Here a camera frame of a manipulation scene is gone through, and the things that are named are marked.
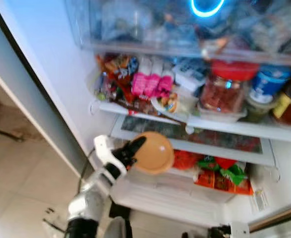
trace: white container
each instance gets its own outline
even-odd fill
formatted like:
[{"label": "white container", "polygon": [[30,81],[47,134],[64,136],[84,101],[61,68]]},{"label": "white container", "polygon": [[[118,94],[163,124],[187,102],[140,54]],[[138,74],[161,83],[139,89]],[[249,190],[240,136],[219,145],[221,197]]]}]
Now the white container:
[{"label": "white container", "polygon": [[199,111],[200,118],[204,120],[216,120],[216,121],[230,123],[230,122],[236,122],[240,118],[243,118],[247,115],[247,110],[245,107],[242,108],[242,111],[240,113],[220,113],[220,112],[204,109],[201,106],[200,102],[198,102],[197,108]]}]

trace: open refrigerator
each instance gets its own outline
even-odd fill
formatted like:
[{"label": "open refrigerator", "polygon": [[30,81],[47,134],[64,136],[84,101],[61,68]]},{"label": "open refrigerator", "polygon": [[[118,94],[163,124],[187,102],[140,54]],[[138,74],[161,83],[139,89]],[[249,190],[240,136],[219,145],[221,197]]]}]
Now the open refrigerator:
[{"label": "open refrigerator", "polygon": [[[219,121],[193,110],[185,118],[158,117],[102,101],[95,93],[100,76],[95,55],[155,56],[172,65],[187,58],[291,68],[291,1],[147,2],[0,0],[0,15],[87,156],[99,134],[131,140],[156,130],[166,133],[174,149],[249,163],[253,196],[197,186],[188,171],[172,168],[149,176],[132,168],[112,190],[115,203],[204,227],[254,224],[290,209],[291,126],[268,116],[261,123]],[[203,138],[210,134],[217,139]],[[241,141],[256,148],[239,146]],[[89,159],[94,168],[100,165]]]}]

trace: tile floor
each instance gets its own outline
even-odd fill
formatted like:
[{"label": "tile floor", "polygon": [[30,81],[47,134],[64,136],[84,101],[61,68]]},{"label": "tile floor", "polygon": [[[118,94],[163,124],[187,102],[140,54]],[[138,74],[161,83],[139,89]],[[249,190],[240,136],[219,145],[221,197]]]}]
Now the tile floor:
[{"label": "tile floor", "polygon": [[[53,207],[64,218],[77,182],[70,168],[38,135],[23,143],[0,135],[0,238],[49,238],[42,225],[45,210]],[[111,221],[109,207],[107,201],[98,237]],[[142,212],[132,211],[130,217],[135,238],[180,238],[182,232],[192,229],[206,233]]]}]

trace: orange packaging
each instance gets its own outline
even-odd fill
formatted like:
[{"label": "orange packaging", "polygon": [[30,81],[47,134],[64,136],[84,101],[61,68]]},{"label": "orange packaging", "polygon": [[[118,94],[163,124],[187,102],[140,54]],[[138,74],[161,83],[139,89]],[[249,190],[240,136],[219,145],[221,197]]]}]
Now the orange packaging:
[{"label": "orange packaging", "polygon": [[250,180],[245,179],[239,184],[239,186],[237,186],[229,179],[223,177],[219,172],[210,170],[203,170],[203,173],[198,176],[195,184],[224,192],[253,195],[253,189]]}]

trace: refrigerator drawer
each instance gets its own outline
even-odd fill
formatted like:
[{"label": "refrigerator drawer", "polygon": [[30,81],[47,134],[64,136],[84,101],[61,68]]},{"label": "refrigerator drawer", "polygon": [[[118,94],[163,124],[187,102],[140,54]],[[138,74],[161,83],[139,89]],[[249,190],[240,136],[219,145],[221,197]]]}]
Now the refrigerator drawer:
[{"label": "refrigerator drawer", "polygon": [[[199,141],[205,141],[205,144],[203,144],[193,142],[195,135],[191,135],[190,138],[181,138],[180,134],[186,135],[186,132],[182,133],[182,130],[184,129],[180,128],[179,125],[119,115],[111,131],[111,136],[132,140],[144,131],[157,131],[167,136],[174,149],[177,150],[219,156],[265,166],[275,166],[273,152],[268,139],[205,130],[205,132],[200,132],[204,134],[197,133]],[[205,139],[201,135],[212,136],[212,139]]]}]

